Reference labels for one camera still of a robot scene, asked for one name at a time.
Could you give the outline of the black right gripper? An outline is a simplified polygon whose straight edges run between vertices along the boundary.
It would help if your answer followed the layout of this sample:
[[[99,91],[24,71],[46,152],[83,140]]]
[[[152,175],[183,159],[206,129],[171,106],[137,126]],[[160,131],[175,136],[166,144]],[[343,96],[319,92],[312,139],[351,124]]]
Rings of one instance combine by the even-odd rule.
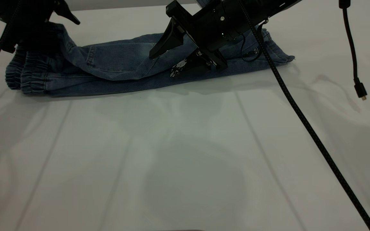
[[[284,0],[213,0],[191,15],[175,0],[166,6],[171,19],[149,58],[183,45],[183,37],[188,35],[198,49],[186,58],[185,73],[226,69],[219,49],[285,7]]]

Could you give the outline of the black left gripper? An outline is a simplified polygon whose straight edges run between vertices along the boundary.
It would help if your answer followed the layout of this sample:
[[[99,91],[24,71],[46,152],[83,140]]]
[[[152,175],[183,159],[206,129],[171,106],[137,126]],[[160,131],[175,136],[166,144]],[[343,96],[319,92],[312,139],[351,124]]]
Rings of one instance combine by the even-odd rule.
[[[15,51],[16,44],[47,22],[54,11],[76,25],[81,23],[65,0],[0,0],[0,7],[0,20],[6,24],[0,38],[0,49],[9,53]]]

